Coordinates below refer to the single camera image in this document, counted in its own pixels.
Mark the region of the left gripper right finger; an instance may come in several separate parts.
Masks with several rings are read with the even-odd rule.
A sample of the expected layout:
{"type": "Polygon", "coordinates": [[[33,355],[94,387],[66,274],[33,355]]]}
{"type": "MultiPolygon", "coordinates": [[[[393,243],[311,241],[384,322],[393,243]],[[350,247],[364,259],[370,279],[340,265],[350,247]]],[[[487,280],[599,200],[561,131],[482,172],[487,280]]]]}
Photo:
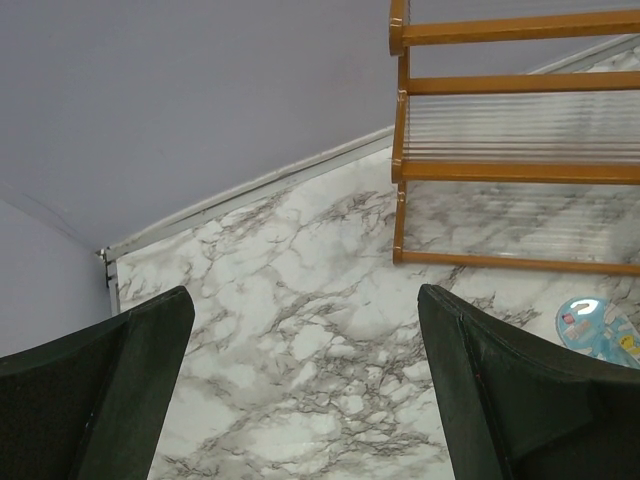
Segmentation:
{"type": "Polygon", "coordinates": [[[423,342],[458,479],[636,479],[639,372],[572,352],[436,285],[423,342]]]}

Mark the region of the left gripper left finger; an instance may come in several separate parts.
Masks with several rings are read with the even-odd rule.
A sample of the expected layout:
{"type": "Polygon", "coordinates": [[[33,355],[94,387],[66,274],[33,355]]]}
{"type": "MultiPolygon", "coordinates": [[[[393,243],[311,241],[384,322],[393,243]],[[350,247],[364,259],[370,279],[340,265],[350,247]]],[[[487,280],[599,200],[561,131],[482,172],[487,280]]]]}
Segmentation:
{"type": "Polygon", "coordinates": [[[2,358],[2,478],[146,478],[193,324],[178,286],[2,358]]]}

